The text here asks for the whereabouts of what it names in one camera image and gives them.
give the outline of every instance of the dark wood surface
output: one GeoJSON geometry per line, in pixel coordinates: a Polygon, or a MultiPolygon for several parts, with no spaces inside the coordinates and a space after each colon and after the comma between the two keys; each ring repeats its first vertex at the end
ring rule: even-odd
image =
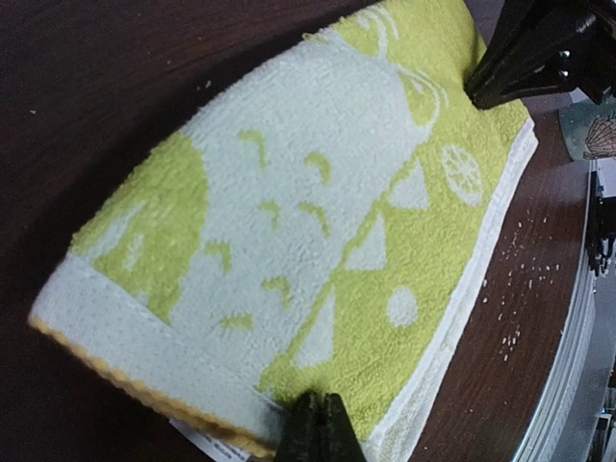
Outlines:
{"type": "MultiPolygon", "coordinates": [[[[207,460],[165,418],[30,330],[27,313],[71,234],[150,147],[302,32],[362,4],[0,2],[0,460],[207,460]]],[[[552,365],[586,177],[556,117],[536,119],[539,151],[414,461],[510,460],[552,365]],[[500,353],[516,330],[514,350],[500,353]]]]}

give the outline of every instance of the towel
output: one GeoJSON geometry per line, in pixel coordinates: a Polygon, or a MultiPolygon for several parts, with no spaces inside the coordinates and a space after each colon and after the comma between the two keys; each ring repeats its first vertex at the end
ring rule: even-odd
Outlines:
{"type": "Polygon", "coordinates": [[[370,461],[415,447],[536,139],[476,110],[462,0],[306,36],[156,147],[74,237],[30,324],[147,405],[271,454],[306,390],[370,461]]]}

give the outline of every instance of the green and white towel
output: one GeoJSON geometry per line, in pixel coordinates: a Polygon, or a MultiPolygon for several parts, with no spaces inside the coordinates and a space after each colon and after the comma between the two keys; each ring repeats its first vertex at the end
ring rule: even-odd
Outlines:
{"type": "Polygon", "coordinates": [[[236,446],[275,448],[312,389],[369,460],[406,460],[536,146],[522,104],[464,93],[482,51],[462,0],[306,37],[152,151],[30,323],[236,446]]]}

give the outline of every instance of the clip jaw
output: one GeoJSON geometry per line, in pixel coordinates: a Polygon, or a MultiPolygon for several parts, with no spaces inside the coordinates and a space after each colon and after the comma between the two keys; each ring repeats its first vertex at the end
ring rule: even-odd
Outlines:
{"type": "Polygon", "coordinates": [[[366,462],[339,395],[306,393],[295,404],[274,462],[366,462]]]}
{"type": "Polygon", "coordinates": [[[466,93],[479,109],[577,87],[605,101],[616,84],[615,3],[505,0],[466,93]]]}

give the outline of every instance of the white label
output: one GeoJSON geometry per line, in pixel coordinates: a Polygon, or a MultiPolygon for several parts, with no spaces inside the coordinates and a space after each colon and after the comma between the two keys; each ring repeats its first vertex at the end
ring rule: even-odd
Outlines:
{"type": "Polygon", "coordinates": [[[599,159],[597,174],[603,186],[603,197],[616,196],[616,159],[599,159]]]}
{"type": "Polygon", "coordinates": [[[215,462],[246,462],[250,454],[244,450],[234,448],[216,438],[199,433],[180,421],[170,421],[191,443],[209,455],[215,462]]]}

